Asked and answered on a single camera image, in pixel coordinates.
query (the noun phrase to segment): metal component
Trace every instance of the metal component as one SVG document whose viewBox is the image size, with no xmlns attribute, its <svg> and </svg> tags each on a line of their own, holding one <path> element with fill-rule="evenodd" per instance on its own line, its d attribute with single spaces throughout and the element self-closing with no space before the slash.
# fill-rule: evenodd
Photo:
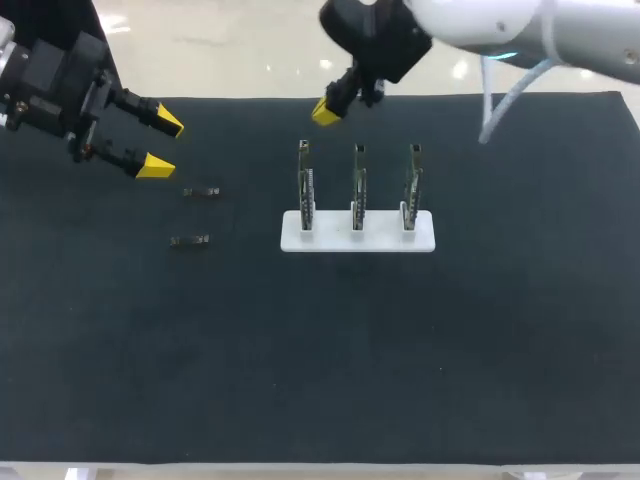
<svg viewBox="0 0 640 480">
<path fill-rule="evenodd" d="M 367 210 L 367 169 L 365 167 L 364 145 L 356 145 L 355 166 L 353 169 L 353 229 L 364 228 L 364 216 Z"/>
<path fill-rule="evenodd" d="M 194 198 L 216 198 L 220 196 L 219 188 L 185 188 L 182 191 L 185 197 Z"/>
<path fill-rule="evenodd" d="M 422 180 L 422 147 L 411 145 L 411 159 L 407 169 L 407 181 L 404 187 L 403 221 L 404 229 L 413 231 L 420 209 L 420 183 Z"/>
<path fill-rule="evenodd" d="M 313 168 L 309 160 L 309 142 L 300 140 L 298 147 L 298 189 L 300 195 L 300 219 L 302 230 L 313 228 Z"/>
<path fill-rule="evenodd" d="M 209 235 L 195 235 L 192 237 L 171 237 L 171 248 L 181 247 L 206 247 L 209 244 Z"/>
</svg>

